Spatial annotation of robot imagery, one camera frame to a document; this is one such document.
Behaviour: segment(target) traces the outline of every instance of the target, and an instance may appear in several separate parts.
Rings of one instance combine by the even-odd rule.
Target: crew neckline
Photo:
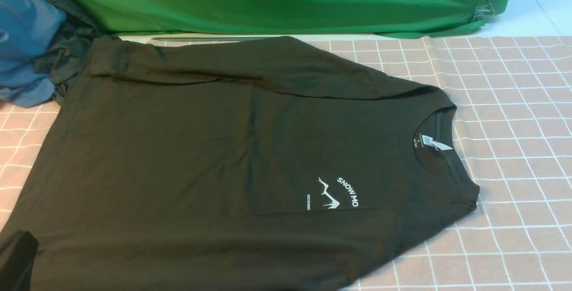
[[[408,169],[412,169],[411,176],[417,177],[422,181],[453,179],[455,183],[461,187],[477,187],[468,175],[459,155],[457,154],[452,140],[452,122],[456,112],[456,106],[447,97],[429,96],[429,104],[420,110],[413,112],[403,124],[399,139],[400,153],[403,154]],[[417,136],[421,124],[431,117],[433,114],[437,116],[437,126],[435,134],[427,134],[432,136],[436,141],[444,143],[452,150],[439,151],[441,156],[447,163],[450,175],[431,173],[419,162],[415,156],[415,147],[412,144],[413,138]]]

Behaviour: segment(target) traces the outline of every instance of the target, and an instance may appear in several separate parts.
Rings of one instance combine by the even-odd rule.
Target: black t-shirt
[[[31,290],[335,290],[475,209],[436,87],[290,37],[96,40],[0,234]]]

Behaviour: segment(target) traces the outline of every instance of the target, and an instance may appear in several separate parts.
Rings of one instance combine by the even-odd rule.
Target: blue cloth
[[[45,0],[0,0],[0,100],[27,108],[51,97],[49,74],[34,73],[32,60],[45,53],[65,19]]]

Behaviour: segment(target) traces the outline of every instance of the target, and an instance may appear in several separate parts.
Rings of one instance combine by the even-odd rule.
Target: white print
[[[339,177],[337,179],[337,182],[341,183],[341,185],[348,191],[349,196],[352,198],[352,206],[358,207],[359,206],[358,195],[353,190],[353,187],[347,181],[345,181],[342,177]]]
[[[322,195],[326,195],[326,197],[329,198],[330,201],[332,201],[330,204],[326,204],[326,205],[324,205],[324,206],[329,206],[328,209],[335,209],[335,208],[337,208],[337,206],[340,205],[340,202],[336,201],[336,200],[334,199],[334,197],[332,197],[332,196],[328,193],[328,187],[329,187],[329,185],[328,185],[327,183],[324,183],[320,177],[318,177],[318,181],[319,181],[322,185],[324,185],[324,191],[323,191]]]

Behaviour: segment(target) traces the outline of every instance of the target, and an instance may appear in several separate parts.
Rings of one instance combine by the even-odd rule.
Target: white tag
[[[453,150],[453,148],[447,146],[446,144],[435,141],[431,142],[431,146],[435,147],[437,150]]]
[[[421,140],[423,141],[423,144],[426,144],[427,146],[431,146],[431,142],[433,142],[433,138],[425,135],[421,135]]]
[[[431,146],[437,150],[452,150],[453,149],[444,143],[434,141],[433,138],[431,138],[429,136],[421,135],[421,140],[423,140],[423,144],[426,144],[427,146]]]

